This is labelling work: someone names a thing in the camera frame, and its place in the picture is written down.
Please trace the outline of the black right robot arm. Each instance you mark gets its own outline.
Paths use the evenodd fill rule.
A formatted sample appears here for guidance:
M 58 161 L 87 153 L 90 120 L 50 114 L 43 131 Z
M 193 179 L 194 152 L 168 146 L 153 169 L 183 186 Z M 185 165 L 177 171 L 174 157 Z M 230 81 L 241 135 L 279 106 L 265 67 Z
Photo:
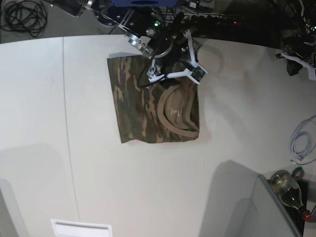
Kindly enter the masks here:
M 140 0 L 120 3 L 114 0 L 49 0 L 71 16 L 78 17 L 91 11 L 105 26 L 121 28 L 128 42 L 147 58 L 156 59 L 165 67 L 183 57 L 181 41 L 184 39 L 180 24 L 184 14 L 171 13 L 168 19 L 162 12 L 159 0 Z

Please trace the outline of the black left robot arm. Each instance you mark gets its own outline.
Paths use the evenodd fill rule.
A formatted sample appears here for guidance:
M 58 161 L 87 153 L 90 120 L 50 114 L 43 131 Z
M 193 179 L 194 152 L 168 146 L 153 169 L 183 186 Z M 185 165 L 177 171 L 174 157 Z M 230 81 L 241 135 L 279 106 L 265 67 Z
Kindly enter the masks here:
M 287 72 L 294 76 L 305 68 L 310 80 L 316 80 L 316 2 L 287 0 L 293 12 L 289 21 L 294 34 L 283 39 L 281 58 L 287 60 Z

